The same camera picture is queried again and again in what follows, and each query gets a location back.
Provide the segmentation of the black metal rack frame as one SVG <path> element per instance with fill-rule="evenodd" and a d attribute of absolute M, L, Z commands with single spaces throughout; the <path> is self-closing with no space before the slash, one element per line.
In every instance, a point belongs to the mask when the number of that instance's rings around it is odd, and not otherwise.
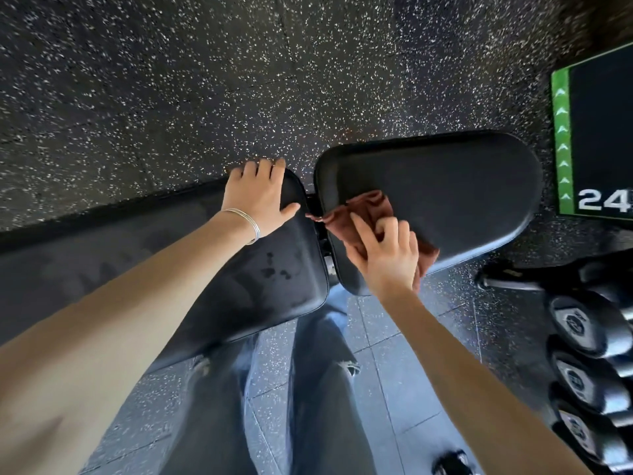
<path fill-rule="evenodd" d="M 481 289 L 534 293 L 554 293 L 582 284 L 578 271 L 566 265 L 523 268 L 504 260 L 484 265 L 475 276 L 474 282 Z"/>

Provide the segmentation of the metal bench hinge frame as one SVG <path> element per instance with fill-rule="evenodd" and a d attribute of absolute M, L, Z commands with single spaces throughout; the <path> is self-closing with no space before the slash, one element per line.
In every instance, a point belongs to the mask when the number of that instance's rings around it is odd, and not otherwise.
<path fill-rule="evenodd" d="M 320 203 L 320 199 L 315 193 L 307 194 L 307 207 L 308 207 L 307 215 L 320 218 L 324 214 L 323 208 Z M 328 278 L 328 285 L 329 285 L 329 288 L 333 288 L 336 285 L 338 285 L 340 282 L 339 282 L 339 277 L 337 275 L 336 266 L 334 263 L 332 245 L 328 237 L 329 231 L 326 229 L 325 224 L 323 222 L 313 220 L 312 223 L 315 226 L 315 230 L 316 230 L 319 245 L 320 245 L 321 256 L 325 263 L 325 268 L 326 268 L 327 278 Z"/>

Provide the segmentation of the black bench seat pad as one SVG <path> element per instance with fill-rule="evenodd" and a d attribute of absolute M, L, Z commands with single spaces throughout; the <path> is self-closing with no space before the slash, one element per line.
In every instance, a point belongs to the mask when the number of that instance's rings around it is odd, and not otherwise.
<path fill-rule="evenodd" d="M 479 130 L 339 145 L 313 180 L 324 212 L 383 191 L 395 217 L 439 249 L 430 275 L 522 233 L 540 203 L 542 166 L 514 135 Z"/>

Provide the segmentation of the person's right forearm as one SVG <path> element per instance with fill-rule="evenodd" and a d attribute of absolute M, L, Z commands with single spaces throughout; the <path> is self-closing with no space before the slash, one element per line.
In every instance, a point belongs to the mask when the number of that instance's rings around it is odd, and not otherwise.
<path fill-rule="evenodd" d="M 388 284 L 375 295 L 415 352 L 445 412 L 486 475 L 592 475 L 424 307 L 411 284 Z"/>

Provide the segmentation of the black shoe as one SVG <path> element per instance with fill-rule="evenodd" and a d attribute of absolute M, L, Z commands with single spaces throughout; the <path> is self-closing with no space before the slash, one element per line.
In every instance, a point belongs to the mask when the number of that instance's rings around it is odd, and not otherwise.
<path fill-rule="evenodd" d="M 432 465 L 432 475 L 474 475 L 467 454 L 463 450 L 447 452 Z"/>

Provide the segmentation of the brown cleaning cloth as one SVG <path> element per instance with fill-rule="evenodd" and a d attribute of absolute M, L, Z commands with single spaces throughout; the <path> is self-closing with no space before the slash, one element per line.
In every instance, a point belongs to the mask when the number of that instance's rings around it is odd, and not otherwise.
<path fill-rule="evenodd" d="M 359 255 L 367 259 L 367 250 L 352 222 L 352 213 L 357 214 L 365 221 L 379 241 L 384 238 L 384 234 L 376 230 L 377 222 L 394 215 L 389 198 L 383 191 L 375 190 L 348 199 L 343 205 L 335 207 L 325 215 L 316 216 L 308 213 L 305 216 L 313 222 L 324 223 L 325 228 L 344 246 L 354 247 Z M 416 293 L 420 290 L 422 278 L 435 263 L 440 253 L 438 248 L 422 239 L 418 239 L 417 247 L 418 266 L 413 279 L 413 290 Z"/>

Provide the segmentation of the black bench back pad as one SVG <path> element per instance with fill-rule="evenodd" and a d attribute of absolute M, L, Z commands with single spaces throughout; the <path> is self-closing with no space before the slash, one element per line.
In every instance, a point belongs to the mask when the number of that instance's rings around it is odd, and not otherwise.
<path fill-rule="evenodd" d="M 205 224 L 226 179 L 157 192 L 83 214 L 0 232 L 0 345 Z M 301 210 L 245 247 L 203 290 L 147 370 L 296 319 L 319 308 L 329 283 L 301 181 L 287 170 L 281 206 Z"/>

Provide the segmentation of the black green-edged numbered box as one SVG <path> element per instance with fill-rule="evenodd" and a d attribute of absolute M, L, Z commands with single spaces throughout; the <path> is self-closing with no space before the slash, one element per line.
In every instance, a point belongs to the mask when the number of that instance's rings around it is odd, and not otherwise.
<path fill-rule="evenodd" d="M 633 42 L 551 73 L 560 215 L 633 223 Z"/>

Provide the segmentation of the person's left forearm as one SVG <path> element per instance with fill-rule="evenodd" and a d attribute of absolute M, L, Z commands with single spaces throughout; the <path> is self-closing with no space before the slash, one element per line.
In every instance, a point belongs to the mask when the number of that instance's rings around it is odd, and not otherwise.
<path fill-rule="evenodd" d="M 202 290 L 255 236 L 223 211 L 0 346 L 0 475 L 77 475 Z"/>

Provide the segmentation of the person's left hand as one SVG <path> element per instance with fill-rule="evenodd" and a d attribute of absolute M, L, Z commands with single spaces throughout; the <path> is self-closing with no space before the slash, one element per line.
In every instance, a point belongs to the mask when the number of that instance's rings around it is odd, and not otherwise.
<path fill-rule="evenodd" d="M 236 185 L 226 182 L 220 210 L 220 218 L 237 227 L 245 245 L 252 245 L 280 228 L 284 223 L 279 223 L 279 212 L 290 204 L 281 202 L 286 161 L 282 158 L 273 161 L 271 183 L 257 182 L 258 163 L 247 161 L 242 166 L 242 179 Z"/>

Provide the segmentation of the black hex dumbbell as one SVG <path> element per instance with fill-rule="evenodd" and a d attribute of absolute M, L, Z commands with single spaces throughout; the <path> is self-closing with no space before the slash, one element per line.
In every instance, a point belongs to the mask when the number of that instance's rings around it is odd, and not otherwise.
<path fill-rule="evenodd" d="M 633 306 L 633 248 L 592 259 L 581 270 L 581 288 Z"/>
<path fill-rule="evenodd" d="M 557 380 L 585 409 L 600 415 L 633 412 L 633 350 L 592 359 L 550 335 L 546 351 Z"/>
<path fill-rule="evenodd" d="M 633 350 L 633 298 L 576 290 L 549 295 L 547 311 L 559 336 L 590 359 L 609 359 Z"/>
<path fill-rule="evenodd" d="M 557 418 L 552 429 L 594 475 L 633 475 L 633 409 L 592 412 L 559 383 L 550 384 L 548 395 Z"/>

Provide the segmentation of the blue ripped jeans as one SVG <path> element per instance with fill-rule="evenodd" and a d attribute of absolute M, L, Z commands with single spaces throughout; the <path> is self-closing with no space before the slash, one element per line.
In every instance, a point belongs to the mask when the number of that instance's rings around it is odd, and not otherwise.
<path fill-rule="evenodd" d="M 377 475 L 354 397 L 360 366 L 344 339 L 351 294 L 340 284 L 298 318 L 289 370 L 289 475 Z M 258 334 L 195 364 L 160 475 L 257 475 L 244 417 Z"/>

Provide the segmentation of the person's right hand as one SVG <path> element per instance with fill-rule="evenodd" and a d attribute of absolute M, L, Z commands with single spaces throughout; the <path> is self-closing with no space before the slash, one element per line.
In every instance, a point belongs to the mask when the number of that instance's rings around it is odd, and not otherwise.
<path fill-rule="evenodd" d="M 418 260 L 412 260 L 409 252 L 409 223 L 399 220 L 399 247 L 381 247 L 365 221 L 355 213 L 351 217 L 367 249 L 369 268 L 363 279 L 370 292 L 380 301 L 411 294 Z"/>

